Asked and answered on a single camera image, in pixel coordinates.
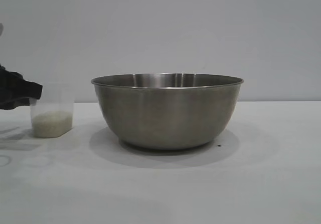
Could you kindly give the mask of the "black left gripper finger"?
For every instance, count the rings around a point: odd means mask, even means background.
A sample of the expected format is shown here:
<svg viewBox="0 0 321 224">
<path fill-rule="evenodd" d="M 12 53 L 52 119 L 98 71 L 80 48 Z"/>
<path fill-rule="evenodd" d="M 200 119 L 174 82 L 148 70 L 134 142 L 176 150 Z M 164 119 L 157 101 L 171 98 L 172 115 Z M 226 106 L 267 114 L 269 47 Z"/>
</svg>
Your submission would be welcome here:
<svg viewBox="0 0 321 224">
<path fill-rule="evenodd" d="M 20 73 L 7 71 L 1 66 L 1 103 L 40 99 L 42 90 L 41 84 L 24 80 Z"/>
<path fill-rule="evenodd" d="M 21 98 L 21 99 L 15 99 L 14 101 L 1 103 L 0 109 L 13 110 L 13 109 L 16 109 L 17 107 L 29 106 L 29 105 L 30 105 L 29 98 Z"/>
</svg>

